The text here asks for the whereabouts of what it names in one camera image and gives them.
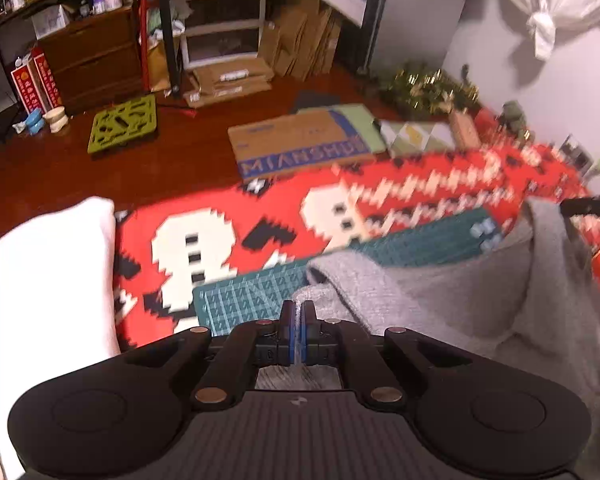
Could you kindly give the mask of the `grey polo shirt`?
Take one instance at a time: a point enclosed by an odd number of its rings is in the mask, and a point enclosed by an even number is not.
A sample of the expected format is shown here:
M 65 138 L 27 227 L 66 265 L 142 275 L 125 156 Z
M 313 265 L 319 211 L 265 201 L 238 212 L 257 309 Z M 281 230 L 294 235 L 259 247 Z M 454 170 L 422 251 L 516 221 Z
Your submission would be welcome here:
M 498 246 L 446 269 L 443 289 L 429 304 L 452 335 L 417 333 L 577 393 L 592 432 L 576 471 L 600 479 L 600 285 L 576 227 L 556 204 L 527 200 Z

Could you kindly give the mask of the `green cutting mat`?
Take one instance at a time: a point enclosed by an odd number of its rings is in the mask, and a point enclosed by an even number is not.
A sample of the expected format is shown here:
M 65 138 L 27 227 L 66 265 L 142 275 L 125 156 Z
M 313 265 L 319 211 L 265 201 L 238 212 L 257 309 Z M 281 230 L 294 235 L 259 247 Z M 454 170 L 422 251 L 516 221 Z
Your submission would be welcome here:
M 278 318 L 286 300 L 312 299 L 318 314 L 361 322 L 373 334 L 402 325 L 447 337 L 452 330 L 429 304 L 448 296 L 446 269 L 487 254 L 503 237 L 490 214 L 474 209 L 349 250 L 198 286 L 194 306 L 200 325 L 215 336 L 240 323 Z

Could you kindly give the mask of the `red patterned christmas tablecloth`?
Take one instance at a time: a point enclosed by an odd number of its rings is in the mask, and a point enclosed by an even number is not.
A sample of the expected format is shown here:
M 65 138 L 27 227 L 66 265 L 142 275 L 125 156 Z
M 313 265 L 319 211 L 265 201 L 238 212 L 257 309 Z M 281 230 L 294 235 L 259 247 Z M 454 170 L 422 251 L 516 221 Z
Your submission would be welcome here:
M 197 286 L 484 208 L 509 231 L 528 197 L 588 196 L 548 145 L 416 154 L 258 179 L 130 212 L 117 226 L 122 350 L 195 326 Z

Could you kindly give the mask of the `beige patterned gift box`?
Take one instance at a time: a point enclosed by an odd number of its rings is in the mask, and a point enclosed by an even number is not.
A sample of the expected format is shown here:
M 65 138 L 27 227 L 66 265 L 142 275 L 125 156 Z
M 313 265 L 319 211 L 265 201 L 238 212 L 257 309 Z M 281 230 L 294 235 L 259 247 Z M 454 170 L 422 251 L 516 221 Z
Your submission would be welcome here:
M 474 120 L 470 115 L 459 110 L 449 114 L 449 125 L 455 145 L 463 150 L 480 148 L 481 141 Z

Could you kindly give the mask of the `folded white towel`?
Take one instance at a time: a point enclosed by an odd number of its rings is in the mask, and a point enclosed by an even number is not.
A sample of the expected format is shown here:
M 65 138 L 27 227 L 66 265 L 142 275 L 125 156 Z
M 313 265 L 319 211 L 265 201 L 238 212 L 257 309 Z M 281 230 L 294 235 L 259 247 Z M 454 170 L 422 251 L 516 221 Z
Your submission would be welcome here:
M 119 354 L 112 200 L 90 197 L 0 238 L 0 479 L 23 468 L 7 431 L 30 388 Z

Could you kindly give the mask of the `flat cardboard box mianshu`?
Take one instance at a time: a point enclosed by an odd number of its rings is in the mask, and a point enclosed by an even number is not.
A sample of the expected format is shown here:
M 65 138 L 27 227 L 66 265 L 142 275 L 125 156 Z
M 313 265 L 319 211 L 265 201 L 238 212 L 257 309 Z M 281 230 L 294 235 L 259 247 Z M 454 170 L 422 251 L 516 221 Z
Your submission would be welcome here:
M 245 181 L 367 162 L 385 151 L 375 117 L 362 104 L 307 108 L 232 127 L 227 134 Z

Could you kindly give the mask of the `christmas garland with lights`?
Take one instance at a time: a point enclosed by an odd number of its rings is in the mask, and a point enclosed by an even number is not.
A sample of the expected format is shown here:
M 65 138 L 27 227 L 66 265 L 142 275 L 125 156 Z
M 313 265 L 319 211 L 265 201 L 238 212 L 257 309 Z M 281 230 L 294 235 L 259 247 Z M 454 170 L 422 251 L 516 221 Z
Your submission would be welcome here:
M 406 62 L 391 76 L 379 78 L 380 96 L 405 118 L 449 116 L 454 110 L 477 113 L 478 86 L 470 79 L 470 65 L 463 64 L 460 78 L 424 62 Z

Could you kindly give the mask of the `silver refrigerator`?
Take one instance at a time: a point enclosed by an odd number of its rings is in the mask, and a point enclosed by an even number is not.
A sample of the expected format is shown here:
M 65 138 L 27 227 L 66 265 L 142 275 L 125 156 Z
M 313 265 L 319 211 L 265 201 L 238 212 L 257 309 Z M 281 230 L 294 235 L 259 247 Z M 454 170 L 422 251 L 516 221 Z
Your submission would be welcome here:
M 408 61 L 440 67 L 465 0 L 382 0 L 370 69 L 388 73 Z

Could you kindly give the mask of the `green plastic crate lid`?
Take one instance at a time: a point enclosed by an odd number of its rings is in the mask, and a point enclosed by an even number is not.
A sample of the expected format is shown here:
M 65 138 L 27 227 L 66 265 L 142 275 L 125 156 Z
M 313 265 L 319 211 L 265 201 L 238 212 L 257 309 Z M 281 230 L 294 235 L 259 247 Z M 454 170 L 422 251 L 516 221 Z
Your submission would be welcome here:
M 87 153 L 96 155 L 157 131 L 156 98 L 150 94 L 107 108 L 94 116 Z

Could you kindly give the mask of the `leaning cardboard sheets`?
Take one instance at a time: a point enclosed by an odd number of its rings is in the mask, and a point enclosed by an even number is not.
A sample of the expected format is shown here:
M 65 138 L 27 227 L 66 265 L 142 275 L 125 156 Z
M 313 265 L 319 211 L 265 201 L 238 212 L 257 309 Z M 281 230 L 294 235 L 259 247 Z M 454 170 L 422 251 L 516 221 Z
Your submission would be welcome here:
M 306 80 L 332 69 L 342 16 L 322 0 L 297 0 L 282 6 L 264 24 L 258 57 L 278 76 Z

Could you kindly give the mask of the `dark wooden drawer cabinet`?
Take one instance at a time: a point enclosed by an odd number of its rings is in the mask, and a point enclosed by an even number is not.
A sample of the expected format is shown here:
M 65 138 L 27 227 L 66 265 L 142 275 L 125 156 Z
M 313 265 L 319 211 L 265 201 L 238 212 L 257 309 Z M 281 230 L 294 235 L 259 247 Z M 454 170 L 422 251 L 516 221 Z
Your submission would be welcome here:
M 74 21 L 38 40 L 71 114 L 118 102 L 143 91 L 133 9 Z

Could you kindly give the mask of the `white drawer shelf unit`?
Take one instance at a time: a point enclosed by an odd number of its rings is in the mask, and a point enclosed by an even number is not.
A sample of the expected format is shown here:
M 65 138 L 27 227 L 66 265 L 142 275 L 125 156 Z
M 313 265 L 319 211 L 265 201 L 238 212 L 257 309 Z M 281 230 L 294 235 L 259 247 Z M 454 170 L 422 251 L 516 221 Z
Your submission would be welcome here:
M 181 51 L 186 70 L 254 58 L 265 21 L 266 0 L 183 0 Z

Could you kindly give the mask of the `wall power outlet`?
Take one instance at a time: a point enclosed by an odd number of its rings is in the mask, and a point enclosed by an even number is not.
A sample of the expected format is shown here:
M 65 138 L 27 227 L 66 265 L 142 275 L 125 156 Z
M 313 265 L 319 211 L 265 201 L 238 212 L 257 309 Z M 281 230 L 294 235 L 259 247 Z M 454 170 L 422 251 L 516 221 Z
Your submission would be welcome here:
M 562 152 L 566 161 L 569 162 L 581 176 L 586 174 L 593 166 L 591 154 L 572 134 L 565 138 L 559 151 Z

